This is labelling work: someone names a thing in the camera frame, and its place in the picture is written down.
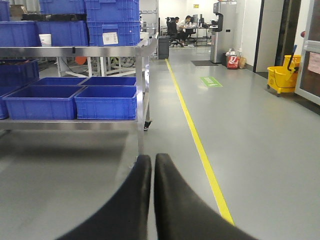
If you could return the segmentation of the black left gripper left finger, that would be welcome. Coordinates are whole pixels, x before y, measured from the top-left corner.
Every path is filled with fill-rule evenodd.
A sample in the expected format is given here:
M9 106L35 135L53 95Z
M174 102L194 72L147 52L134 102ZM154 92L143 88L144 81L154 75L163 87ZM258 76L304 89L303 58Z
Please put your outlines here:
M146 240L152 164L139 155L114 195L91 217L60 240Z

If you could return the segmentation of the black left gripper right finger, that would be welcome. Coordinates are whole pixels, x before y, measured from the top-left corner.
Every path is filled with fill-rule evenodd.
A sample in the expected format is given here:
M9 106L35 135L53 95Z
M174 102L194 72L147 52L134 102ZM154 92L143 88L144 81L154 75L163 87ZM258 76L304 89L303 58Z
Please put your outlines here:
M167 153L154 169L154 212L160 240L252 240L210 208L185 181Z

